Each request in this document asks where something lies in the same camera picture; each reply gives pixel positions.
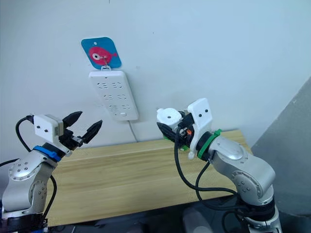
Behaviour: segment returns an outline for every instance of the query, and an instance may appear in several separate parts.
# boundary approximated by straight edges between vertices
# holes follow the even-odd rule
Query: green ring
[[[214,132],[214,134],[213,134],[211,137],[209,137],[208,140],[204,143],[204,145],[202,146],[202,148],[200,149],[200,151],[199,151],[199,153],[198,153],[199,159],[202,159],[202,155],[203,155],[203,153],[205,152],[205,150],[208,148],[208,146],[211,144],[211,142],[212,142],[216,137],[218,137],[218,136],[220,135],[221,131],[222,131],[221,129],[216,130],[216,131]]]

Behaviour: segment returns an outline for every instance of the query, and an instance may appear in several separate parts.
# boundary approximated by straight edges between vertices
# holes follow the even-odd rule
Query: socket hole
[[[128,104],[122,105],[122,109],[131,109],[131,107]]]
[[[104,95],[105,100],[113,100],[113,96],[112,95]]]
[[[119,100],[126,100],[127,99],[125,94],[117,95],[117,97]]]
[[[119,110],[119,108],[118,108],[117,105],[110,105],[110,106],[109,106],[109,109],[110,109],[112,112]]]
[[[121,83],[112,83],[113,88],[122,88]]]
[[[106,83],[97,83],[97,87],[99,89],[108,88],[108,85]]]

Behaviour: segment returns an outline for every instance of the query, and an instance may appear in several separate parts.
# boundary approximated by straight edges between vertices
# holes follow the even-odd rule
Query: black cable
[[[26,120],[27,120],[27,118],[24,117],[24,118],[20,119],[20,120],[16,123],[15,132],[16,132],[17,137],[19,138],[20,142],[21,142],[21,143],[23,144],[23,146],[26,148],[26,150],[27,150],[28,152],[31,152],[31,149],[27,146],[27,144],[25,143],[25,141],[23,140],[23,138],[21,137],[20,132],[19,132],[19,126],[20,126],[20,124],[21,124],[23,121],[26,121]]]
[[[206,169],[209,166],[209,162],[207,162],[207,164],[203,167],[203,169],[201,170],[201,172],[199,173],[197,180],[196,180],[196,184],[193,185],[191,184],[186,177],[184,176],[180,163],[179,163],[179,158],[178,158],[178,145],[179,145],[179,132],[180,132],[181,128],[178,127],[177,131],[176,131],[176,135],[175,135],[175,145],[174,145],[174,157],[175,157],[175,163],[176,163],[176,167],[177,167],[177,171],[178,174],[180,176],[180,178],[182,179],[182,181],[190,188],[194,189],[196,192],[196,195],[199,199],[200,202],[202,202],[202,204],[204,204],[207,208],[213,209],[213,210],[232,210],[232,209],[248,209],[246,206],[238,206],[238,205],[234,205],[234,206],[215,206],[215,205],[211,205],[211,204],[207,204],[205,203],[201,196],[199,191],[223,191],[223,192],[229,192],[232,193],[234,195],[237,195],[237,192],[235,192],[234,190],[228,189],[228,188],[216,188],[216,187],[209,187],[209,188],[202,188],[199,187],[199,181],[201,176],[203,175],[203,173],[206,171]]]
[[[175,146],[174,146],[174,157],[175,157],[175,163],[176,163],[176,167],[177,167],[177,171],[178,174],[180,176],[180,178],[182,179],[182,181],[190,188],[194,189],[194,190],[198,190],[198,191],[223,191],[223,192],[229,192],[232,193],[234,195],[237,195],[237,192],[234,190],[231,190],[229,188],[202,188],[202,187],[196,187],[195,185],[191,184],[186,177],[184,176],[181,167],[180,167],[180,163],[179,163],[179,158],[178,158],[178,144],[179,144],[179,132],[180,132],[181,128],[178,127],[177,131],[176,131],[176,135],[175,135]]]
[[[50,207],[52,206],[52,203],[53,203],[53,201],[55,199],[56,192],[57,192],[57,184],[56,184],[55,178],[51,175],[50,179],[51,179],[51,181],[53,183],[53,193],[52,193],[50,202],[49,202],[49,204],[48,204],[47,208],[45,209],[44,214],[42,216],[42,221],[41,221],[41,225],[40,226],[43,226],[43,221],[45,220],[46,216],[48,215],[48,212],[50,210]]]
[[[209,166],[210,162],[208,161],[206,163],[206,165],[202,168],[202,170],[200,171],[198,177],[196,178],[195,181],[195,186],[198,187],[199,186],[199,181],[203,175],[203,173],[207,170],[208,166]],[[204,201],[199,193],[199,190],[195,190],[196,196],[198,197],[199,201],[205,205],[207,208],[212,209],[212,210],[233,210],[233,209],[248,209],[245,206],[239,206],[239,205],[233,205],[233,206],[219,206],[219,205],[212,205],[207,203],[206,201]]]
[[[28,151],[28,152],[31,152],[31,149],[27,146],[27,144],[25,143],[25,141],[23,140],[23,138],[21,137],[20,135],[20,132],[19,132],[19,126],[22,122],[26,121],[26,120],[29,120],[29,117],[33,117],[33,116],[27,116],[27,117],[24,117],[22,119],[20,119],[17,123],[16,123],[16,126],[15,126],[15,131],[16,131],[16,134],[17,134],[17,137],[19,138],[20,142],[23,144],[23,146],[25,147],[25,149]],[[16,161],[17,159],[15,160],[10,160],[10,161],[6,161],[3,163],[3,165],[7,164],[7,163],[11,163],[11,162],[14,162]],[[41,225],[43,225],[43,221],[44,219],[46,218],[46,216],[48,215],[48,212],[50,210],[50,207],[52,206],[52,203],[55,199],[55,196],[56,196],[56,192],[57,192],[57,184],[56,184],[56,180],[55,178],[53,177],[53,175],[50,176],[50,179],[52,180],[52,183],[53,183],[53,194],[52,194],[52,197],[50,199],[50,202],[47,206],[47,208],[45,209],[44,211],[44,214],[42,216],[42,221],[41,221]]]
[[[4,166],[4,165],[6,165],[6,164],[9,164],[9,163],[13,163],[13,162],[15,162],[16,160],[17,160],[17,159],[12,159],[12,160],[5,161],[5,162],[3,162],[3,163],[0,164],[0,167]]]

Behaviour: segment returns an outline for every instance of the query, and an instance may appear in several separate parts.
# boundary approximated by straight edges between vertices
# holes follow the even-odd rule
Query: white cable
[[[133,131],[131,122],[130,122],[129,120],[128,120],[127,122],[128,122],[128,125],[130,126],[130,130],[131,130],[131,132],[132,132],[133,137],[135,138],[135,141],[138,142],[138,140],[137,140],[137,138],[136,138],[136,135],[135,135],[135,133],[134,133],[134,131]]]
[[[76,230],[76,226],[74,226],[74,227],[72,228],[71,233],[74,233],[75,230]]]

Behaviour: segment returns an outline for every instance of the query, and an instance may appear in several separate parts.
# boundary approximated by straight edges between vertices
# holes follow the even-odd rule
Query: power strip
[[[115,120],[138,119],[137,107],[123,71],[92,71],[89,78]]]

